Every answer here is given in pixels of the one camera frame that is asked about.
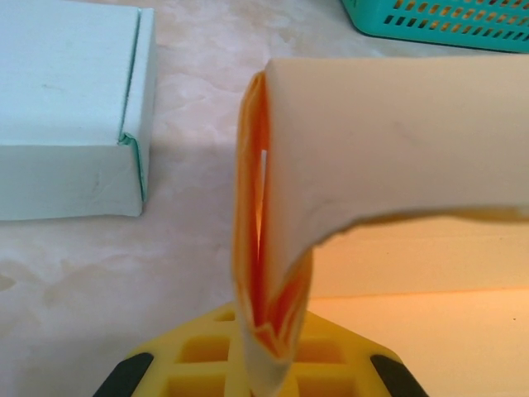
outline cardboard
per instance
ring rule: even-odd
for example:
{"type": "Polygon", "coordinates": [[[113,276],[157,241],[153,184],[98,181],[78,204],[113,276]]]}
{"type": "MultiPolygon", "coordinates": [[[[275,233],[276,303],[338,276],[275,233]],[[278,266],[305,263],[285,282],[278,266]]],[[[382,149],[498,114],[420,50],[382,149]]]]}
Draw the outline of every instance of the cardboard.
{"type": "Polygon", "coordinates": [[[141,213],[151,9],[0,2],[0,219],[141,213]]]}
{"type": "MultiPolygon", "coordinates": [[[[450,273],[435,281],[435,271],[414,274],[430,264],[408,263],[405,251],[399,262],[378,261],[373,271],[343,258],[349,247],[312,255],[314,247],[352,227],[412,228],[419,219],[434,228],[444,222],[448,235],[457,234],[450,231],[457,228],[452,218],[470,228],[519,227],[517,243],[523,244],[529,220],[528,67],[524,55],[273,60],[255,76],[241,106],[233,247],[255,397],[275,395],[282,385],[315,260],[343,260],[331,267],[327,293],[333,280],[353,280],[357,271],[360,282],[342,282],[344,294],[529,287],[524,250],[504,257],[509,265],[488,263],[483,276],[474,277],[478,266],[469,255],[475,251],[463,246],[453,255],[466,256],[460,263],[470,268],[443,265],[441,271],[450,273]],[[348,265],[354,267],[346,270],[348,265]],[[398,271],[388,272],[390,266],[398,271]],[[391,278],[399,273],[395,281],[402,284],[395,286],[391,278]],[[420,285],[403,282],[408,277],[420,285]]],[[[325,265],[316,262],[322,279],[325,265]]]]}

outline folded paper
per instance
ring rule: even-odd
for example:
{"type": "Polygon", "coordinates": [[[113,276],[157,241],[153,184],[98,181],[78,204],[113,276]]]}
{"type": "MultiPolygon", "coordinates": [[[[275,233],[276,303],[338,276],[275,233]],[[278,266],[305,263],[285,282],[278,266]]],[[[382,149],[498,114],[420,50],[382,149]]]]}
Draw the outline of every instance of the folded paper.
{"type": "Polygon", "coordinates": [[[525,55],[272,60],[253,78],[232,270],[255,397],[277,395],[294,357],[315,246],[439,214],[527,220],[528,68],[525,55]]]}

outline plastic basket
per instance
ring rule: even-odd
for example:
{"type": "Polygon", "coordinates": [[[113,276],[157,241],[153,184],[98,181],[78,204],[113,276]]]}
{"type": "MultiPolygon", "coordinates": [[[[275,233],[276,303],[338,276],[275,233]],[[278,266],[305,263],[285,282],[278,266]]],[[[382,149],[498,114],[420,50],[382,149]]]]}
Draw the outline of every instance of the plastic basket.
{"type": "Polygon", "coordinates": [[[342,0],[363,33],[529,53],[529,0],[342,0]]]}

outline white cardboard box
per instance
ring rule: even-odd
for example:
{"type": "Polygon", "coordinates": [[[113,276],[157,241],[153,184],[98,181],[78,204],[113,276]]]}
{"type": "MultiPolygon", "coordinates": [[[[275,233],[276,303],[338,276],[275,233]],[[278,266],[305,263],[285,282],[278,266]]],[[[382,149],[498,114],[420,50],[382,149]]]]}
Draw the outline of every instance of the white cardboard box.
{"type": "Polygon", "coordinates": [[[0,37],[0,219],[140,215],[154,11],[3,1],[0,37]]]}

